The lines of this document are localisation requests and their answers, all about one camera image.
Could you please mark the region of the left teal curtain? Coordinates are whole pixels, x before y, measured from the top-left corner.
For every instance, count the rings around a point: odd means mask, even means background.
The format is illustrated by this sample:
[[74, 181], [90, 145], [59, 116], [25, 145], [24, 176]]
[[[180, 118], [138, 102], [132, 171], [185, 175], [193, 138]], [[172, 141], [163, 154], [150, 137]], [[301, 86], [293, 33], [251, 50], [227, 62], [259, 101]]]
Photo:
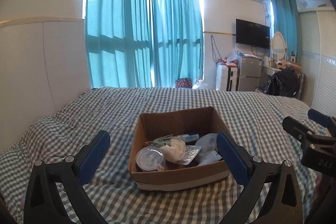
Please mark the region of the left teal curtain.
[[152, 86], [147, 0], [86, 0], [85, 46], [92, 87]]

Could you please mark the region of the green folding hanger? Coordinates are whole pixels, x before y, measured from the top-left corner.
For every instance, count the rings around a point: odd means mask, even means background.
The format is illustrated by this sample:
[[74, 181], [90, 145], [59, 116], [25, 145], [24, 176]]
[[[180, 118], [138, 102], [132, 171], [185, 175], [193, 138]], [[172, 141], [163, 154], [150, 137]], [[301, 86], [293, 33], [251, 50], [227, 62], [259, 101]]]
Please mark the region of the green folding hanger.
[[173, 134], [159, 137], [157, 139], [154, 139], [151, 142], [151, 145], [156, 146], [156, 147], [162, 147], [162, 146], [168, 145], [170, 143], [170, 140], [173, 139], [173, 137], [174, 137]]

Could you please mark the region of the open cardboard box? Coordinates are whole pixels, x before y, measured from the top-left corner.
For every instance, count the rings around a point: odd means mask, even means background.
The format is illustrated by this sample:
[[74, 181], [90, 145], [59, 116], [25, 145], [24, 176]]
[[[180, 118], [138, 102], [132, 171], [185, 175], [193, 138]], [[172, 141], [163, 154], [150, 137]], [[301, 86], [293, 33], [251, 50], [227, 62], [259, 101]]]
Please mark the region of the open cardboard box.
[[215, 108], [138, 117], [128, 171], [141, 190], [172, 192], [225, 179], [230, 171], [217, 148], [228, 129]]

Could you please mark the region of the black jacket on chair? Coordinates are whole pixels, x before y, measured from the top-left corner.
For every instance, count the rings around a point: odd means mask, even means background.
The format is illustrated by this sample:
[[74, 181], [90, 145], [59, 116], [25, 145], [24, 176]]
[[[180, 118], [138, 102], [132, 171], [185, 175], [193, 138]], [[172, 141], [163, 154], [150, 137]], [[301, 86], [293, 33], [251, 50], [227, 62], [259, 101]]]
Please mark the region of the black jacket on chair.
[[297, 73], [292, 67], [285, 68], [269, 77], [265, 94], [294, 98], [300, 87]]

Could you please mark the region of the silver mini fridge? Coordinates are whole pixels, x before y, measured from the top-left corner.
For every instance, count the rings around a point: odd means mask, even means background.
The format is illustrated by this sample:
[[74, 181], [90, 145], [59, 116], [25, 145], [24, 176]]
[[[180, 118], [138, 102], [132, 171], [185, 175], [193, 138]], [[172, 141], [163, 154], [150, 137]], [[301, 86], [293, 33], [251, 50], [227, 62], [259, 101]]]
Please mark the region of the silver mini fridge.
[[260, 84], [262, 61], [259, 58], [240, 56], [238, 59], [239, 92], [254, 92]]

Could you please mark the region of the clear plastic bag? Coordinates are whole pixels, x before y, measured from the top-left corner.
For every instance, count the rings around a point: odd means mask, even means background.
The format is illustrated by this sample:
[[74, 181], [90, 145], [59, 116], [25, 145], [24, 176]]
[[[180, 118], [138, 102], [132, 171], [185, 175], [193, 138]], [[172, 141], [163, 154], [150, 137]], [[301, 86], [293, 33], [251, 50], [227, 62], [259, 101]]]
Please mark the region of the clear plastic bag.
[[237, 63], [240, 56], [240, 50], [235, 49], [234, 51], [230, 52], [226, 58], [226, 61], [229, 63]]

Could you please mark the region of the dark patterned bag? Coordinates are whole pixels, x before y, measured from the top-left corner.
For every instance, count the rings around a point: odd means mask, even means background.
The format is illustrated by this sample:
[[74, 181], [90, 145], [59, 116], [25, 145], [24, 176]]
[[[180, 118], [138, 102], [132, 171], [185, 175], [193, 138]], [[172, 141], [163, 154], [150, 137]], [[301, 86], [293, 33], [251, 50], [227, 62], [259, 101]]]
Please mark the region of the dark patterned bag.
[[193, 83], [191, 79], [189, 78], [182, 78], [182, 79], [177, 79], [175, 82], [175, 87], [176, 88], [187, 88], [191, 89], [193, 87]]

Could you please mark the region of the white suitcase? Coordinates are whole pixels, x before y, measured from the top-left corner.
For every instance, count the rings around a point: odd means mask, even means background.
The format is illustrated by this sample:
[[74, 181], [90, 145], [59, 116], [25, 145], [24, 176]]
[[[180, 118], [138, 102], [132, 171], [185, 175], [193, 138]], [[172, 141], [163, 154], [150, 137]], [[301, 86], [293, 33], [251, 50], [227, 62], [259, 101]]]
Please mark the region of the white suitcase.
[[216, 73], [216, 90], [234, 92], [238, 81], [238, 68], [219, 64]]

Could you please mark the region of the right teal curtain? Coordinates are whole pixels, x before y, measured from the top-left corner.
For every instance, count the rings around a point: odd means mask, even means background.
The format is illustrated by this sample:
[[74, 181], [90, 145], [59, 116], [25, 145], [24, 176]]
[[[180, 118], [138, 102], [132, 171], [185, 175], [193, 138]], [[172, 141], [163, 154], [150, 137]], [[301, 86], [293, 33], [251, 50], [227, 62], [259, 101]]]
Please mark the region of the right teal curtain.
[[150, 0], [154, 84], [203, 76], [204, 41], [200, 0]]

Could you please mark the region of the silver blister pack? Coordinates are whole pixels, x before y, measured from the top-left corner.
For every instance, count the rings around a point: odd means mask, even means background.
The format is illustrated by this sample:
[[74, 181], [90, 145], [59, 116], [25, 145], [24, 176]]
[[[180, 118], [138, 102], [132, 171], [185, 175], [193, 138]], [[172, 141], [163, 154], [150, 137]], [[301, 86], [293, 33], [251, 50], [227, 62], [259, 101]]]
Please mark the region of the silver blister pack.
[[179, 161], [181, 165], [189, 165], [200, 153], [202, 147], [197, 145], [187, 145], [185, 156]]

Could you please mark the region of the white louvered wardrobe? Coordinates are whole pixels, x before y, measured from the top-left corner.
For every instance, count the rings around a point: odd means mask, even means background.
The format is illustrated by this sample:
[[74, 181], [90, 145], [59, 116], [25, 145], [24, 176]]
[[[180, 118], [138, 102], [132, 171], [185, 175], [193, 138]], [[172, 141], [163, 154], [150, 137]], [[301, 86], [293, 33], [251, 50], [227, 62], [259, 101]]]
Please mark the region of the white louvered wardrobe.
[[301, 10], [299, 20], [301, 71], [306, 75], [302, 100], [325, 115], [335, 116], [335, 10]]

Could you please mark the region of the blue tissue pack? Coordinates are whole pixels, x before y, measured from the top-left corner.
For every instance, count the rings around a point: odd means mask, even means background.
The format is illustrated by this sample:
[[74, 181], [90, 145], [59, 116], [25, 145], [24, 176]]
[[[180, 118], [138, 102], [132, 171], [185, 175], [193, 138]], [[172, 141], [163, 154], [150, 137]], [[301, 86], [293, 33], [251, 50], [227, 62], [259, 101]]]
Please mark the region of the blue tissue pack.
[[199, 134], [191, 133], [191, 134], [181, 134], [175, 136], [176, 139], [179, 139], [185, 143], [192, 143], [199, 139]]

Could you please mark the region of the checkered bed duvet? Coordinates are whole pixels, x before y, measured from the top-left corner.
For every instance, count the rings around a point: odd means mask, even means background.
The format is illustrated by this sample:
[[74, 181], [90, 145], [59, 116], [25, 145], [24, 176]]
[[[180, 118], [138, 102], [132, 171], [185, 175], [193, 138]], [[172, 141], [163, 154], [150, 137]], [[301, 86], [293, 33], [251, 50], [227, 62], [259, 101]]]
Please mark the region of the checkered bed duvet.
[[[318, 135], [326, 128], [308, 118], [309, 106], [295, 98], [255, 92], [173, 88], [98, 88], [44, 115], [1, 153], [1, 197], [13, 219], [23, 222], [21, 207], [34, 163], [62, 161], [74, 155], [101, 130], [110, 147], [92, 181], [84, 187], [108, 223], [219, 223], [242, 192], [232, 176], [176, 192], [143, 191], [128, 171], [133, 142], [160, 136], [213, 131], [216, 110], [239, 145], [264, 161], [293, 163], [303, 215], [308, 215], [317, 173], [300, 162], [302, 151], [282, 121], [292, 117]], [[138, 138], [135, 132], [142, 130]]]

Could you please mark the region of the side teal curtain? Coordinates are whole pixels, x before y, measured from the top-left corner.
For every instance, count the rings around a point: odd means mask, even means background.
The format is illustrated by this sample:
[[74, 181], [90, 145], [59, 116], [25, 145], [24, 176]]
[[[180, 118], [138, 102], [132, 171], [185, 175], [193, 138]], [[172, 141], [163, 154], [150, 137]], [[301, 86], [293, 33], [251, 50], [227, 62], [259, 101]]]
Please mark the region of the side teal curtain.
[[302, 37], [296, 0], [270, 0], [273, 6], [274, 31], [280, 32], [287, 43], [286, 57], [290, 60], [291, 53], [301, 63]]

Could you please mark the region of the clear plastic round container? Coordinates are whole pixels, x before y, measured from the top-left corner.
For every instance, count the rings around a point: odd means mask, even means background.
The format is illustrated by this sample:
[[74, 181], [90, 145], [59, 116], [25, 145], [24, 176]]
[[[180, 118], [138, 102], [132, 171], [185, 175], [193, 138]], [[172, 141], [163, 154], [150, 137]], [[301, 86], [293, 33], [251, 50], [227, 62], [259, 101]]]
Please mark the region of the clear plastic round container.
[[166, 161], [163, 153], [154, 146], [145, 147], [138, 151], [135, 162], [144, 172], [163, 171], [166, 169]]

